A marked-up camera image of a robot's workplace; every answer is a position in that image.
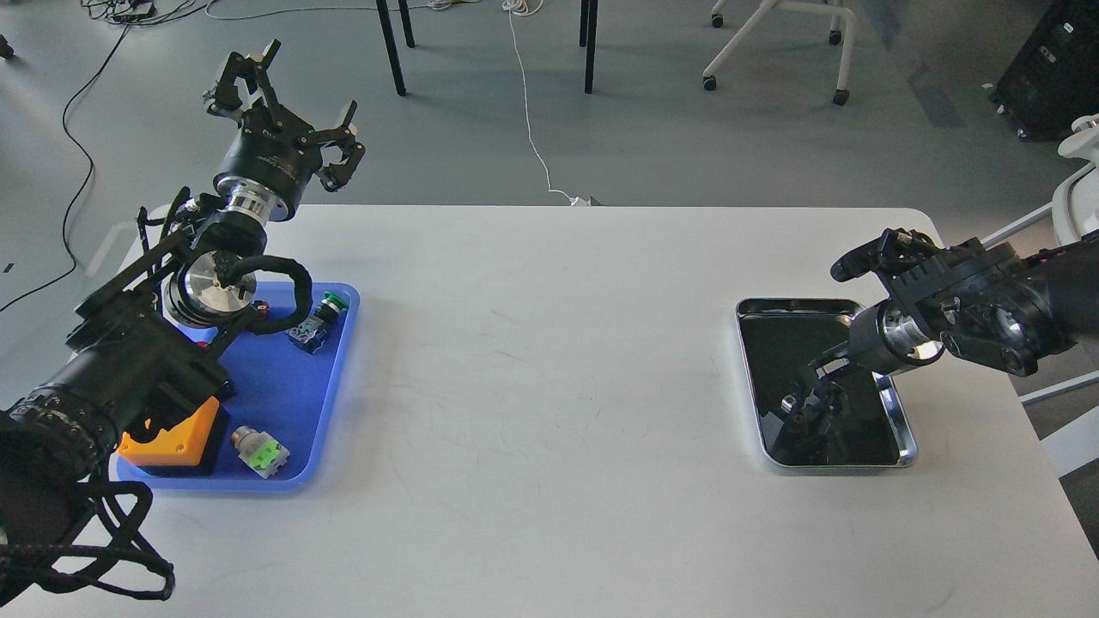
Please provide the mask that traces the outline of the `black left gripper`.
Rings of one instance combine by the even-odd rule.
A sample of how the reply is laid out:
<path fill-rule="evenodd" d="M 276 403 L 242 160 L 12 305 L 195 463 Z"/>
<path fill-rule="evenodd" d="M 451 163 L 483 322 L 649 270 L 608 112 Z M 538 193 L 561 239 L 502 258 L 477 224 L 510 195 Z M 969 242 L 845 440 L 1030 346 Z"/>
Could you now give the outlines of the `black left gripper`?
<path fill-rule="evenodd" d="M 217 195 L 225 210 L 257 222 L 282 222 L 297 216 L 310 177 L 328 192 L 340 191 L 364 158 L 353 118 L 357 102 L 343 111 L 338 126 L 315 130 L 301 118 L 286 118 L 270 82 L 270 66 L 280 48 L 273 38 L 260 52 L 227 55 L 215 85 L 203 93 L 209 115 L 231 118 L 237 133 L 215 175 Z M 338 161 L 325 163 L 322 148 L 337 148 Z"/>

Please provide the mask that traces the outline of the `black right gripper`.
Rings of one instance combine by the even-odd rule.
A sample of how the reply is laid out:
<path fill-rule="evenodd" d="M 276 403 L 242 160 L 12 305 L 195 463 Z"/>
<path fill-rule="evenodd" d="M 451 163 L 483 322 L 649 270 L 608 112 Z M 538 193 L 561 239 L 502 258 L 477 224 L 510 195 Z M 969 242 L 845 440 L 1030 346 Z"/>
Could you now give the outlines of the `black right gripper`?
<path fill-rule="evenodd" d="M 786 383 L 790 387 L 786 395 L 798 396 L 801 408 L 787 415 L 777 404 L 777 418 L 781 420 L 778 439 L 804 442 L 847 429 L 856 418 L 845 388 L 852 376 L 866 369 L 896 376 L 926 367 L 929 356 L 920 351 L 926 342 L 929 336 L 914 317 L 893 306 L 872 306 L 851 323 L 847 344 L 825 349 L 804 365 L 802 382 Z"/>

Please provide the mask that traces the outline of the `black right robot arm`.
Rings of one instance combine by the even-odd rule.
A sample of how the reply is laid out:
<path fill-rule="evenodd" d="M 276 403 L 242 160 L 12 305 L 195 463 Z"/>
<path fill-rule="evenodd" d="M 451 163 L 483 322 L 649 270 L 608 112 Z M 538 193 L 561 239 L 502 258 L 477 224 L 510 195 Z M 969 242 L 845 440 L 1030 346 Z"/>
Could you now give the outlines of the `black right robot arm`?
<path fill-rule="evenodd" d="M 944 353 L 1032 375 L 1040 358 L 1096 341 L 1097 258 L 1096 232 L 1023 258 L 1008 243 L 939 247 L 915 230 L 886 228 L 829 273 L 836 282 L 872 273 L 887 297 L 854 318 L 846 341 L 804 365 L 773 411 L 793 435 L 815 437 L 840 411 L 844 377 L 896 376 Z"/>

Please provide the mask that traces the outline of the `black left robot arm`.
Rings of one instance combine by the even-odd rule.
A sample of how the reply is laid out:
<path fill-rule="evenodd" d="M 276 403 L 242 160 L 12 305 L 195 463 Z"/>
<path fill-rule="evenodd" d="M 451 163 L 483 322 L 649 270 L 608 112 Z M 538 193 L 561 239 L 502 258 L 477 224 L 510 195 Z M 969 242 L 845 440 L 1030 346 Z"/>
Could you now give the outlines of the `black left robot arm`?
<path fill-rule="evenodd" d="M 270 66 L 279 40 L 231 52 L 203 96 L 209 114 L 237 132 L 212 194 L 181 188 L 146 245 L 76 312 L 73 356 L 3 411 L 3 602 L 27 587 L 63 594 L 95 587 L 137 602 L 166 602 L 173 563 L 140 528 L 152 507 L 144 482 L 110 481 L 125 439 L 148 445 L 227 391 L 220 358 L 232 341 L 288 332 L 318 347 L 347 304 L 313 300 L 313 278 L 265 251 L 264 230 L 295 218 L 310 179 L 346 186 L 365 155 L 356 102 L 337 126 L 318 130 L 277 98 Z"/>

